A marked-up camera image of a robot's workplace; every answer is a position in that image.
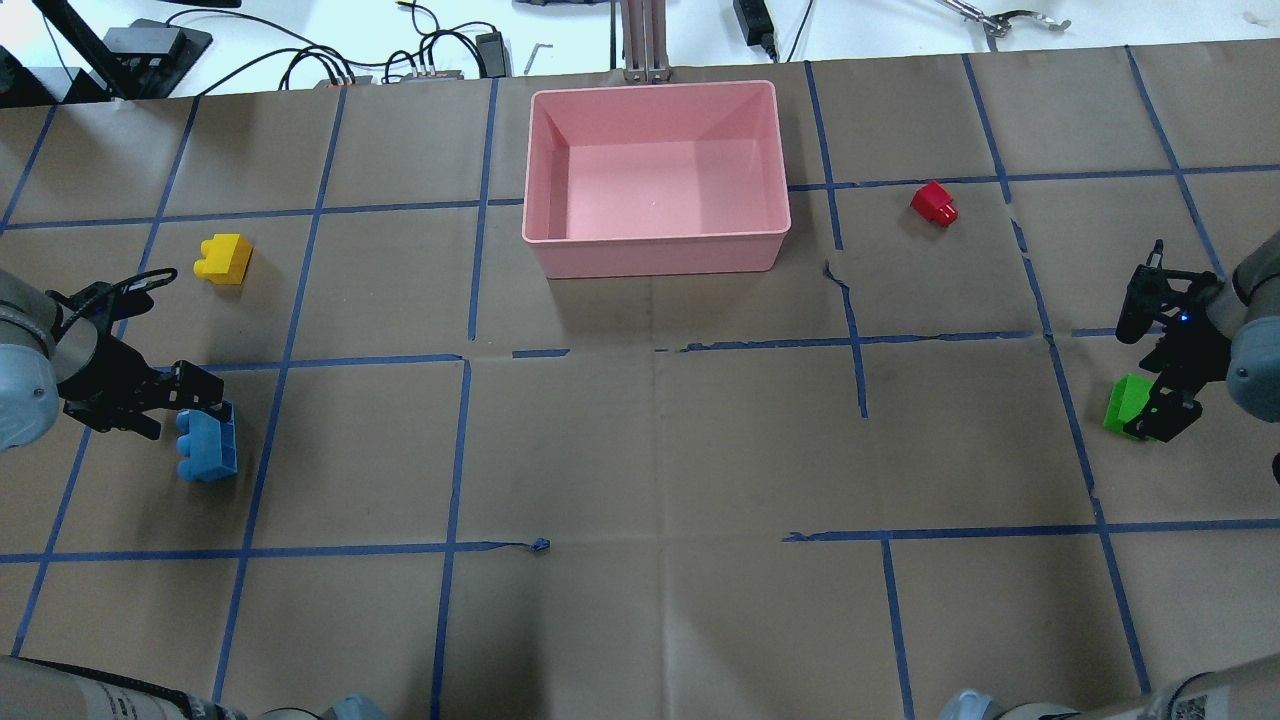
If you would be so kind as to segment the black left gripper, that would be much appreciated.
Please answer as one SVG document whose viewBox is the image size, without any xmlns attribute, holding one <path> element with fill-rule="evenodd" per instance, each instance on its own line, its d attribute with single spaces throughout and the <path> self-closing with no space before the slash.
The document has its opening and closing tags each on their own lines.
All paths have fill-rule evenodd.
<svg viewBox="0 0 1280 720">
<path fill-rule="evenodd" d="M 227 415 L 225 383 L 193 363 L 175 361 L 166 372 L 111 333 L 69 331 L 55 348 L 55 379 L 61 411 L 97 432 L 127 430 L 159 439 L 159 409 Z"/>
</svg>

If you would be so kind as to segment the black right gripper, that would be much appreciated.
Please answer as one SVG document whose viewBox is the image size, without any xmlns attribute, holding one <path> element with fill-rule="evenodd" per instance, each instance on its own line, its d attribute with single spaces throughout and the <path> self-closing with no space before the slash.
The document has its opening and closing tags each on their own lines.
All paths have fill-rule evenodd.
<svg viewBox="0 0 1280 720">
<path fill-rule="evenodd" d="M 1196 396 L 1225 379 L 1231 341 L 1213 314 L 1233 313 L 1236 296 L 1217 275 L 1166 275 L 1164 241 L 1156 240 L 1146 261 L 1126 283 L 1115 336 L 1135 345 L 1160 322 L 1164 336 L 1149 354 L 1156 380 L 1144 411 L 1125 429 L 1169 442 L 1201 419 Z"/>
</svg>

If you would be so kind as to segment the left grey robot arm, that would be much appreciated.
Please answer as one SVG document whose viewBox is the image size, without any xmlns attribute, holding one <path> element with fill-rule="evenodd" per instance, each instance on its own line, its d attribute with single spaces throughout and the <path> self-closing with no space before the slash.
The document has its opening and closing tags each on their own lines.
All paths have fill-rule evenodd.
<svg viewBox="0 0 1280 720">
<path fill-rule="evenodd" d="M 150 311 L 152 291 L 175 278 L 177 269 L 161 268 L 65 296 L 3 272 L 3 450 L 32 445 L 59 414 L 100 433 L 128 430 L 150 439 L 161 433 L 152 410 L 230 420 L 219 377 L 186 360 L 157 370 L 114 333 L 118 322 Z"/>
</svg>

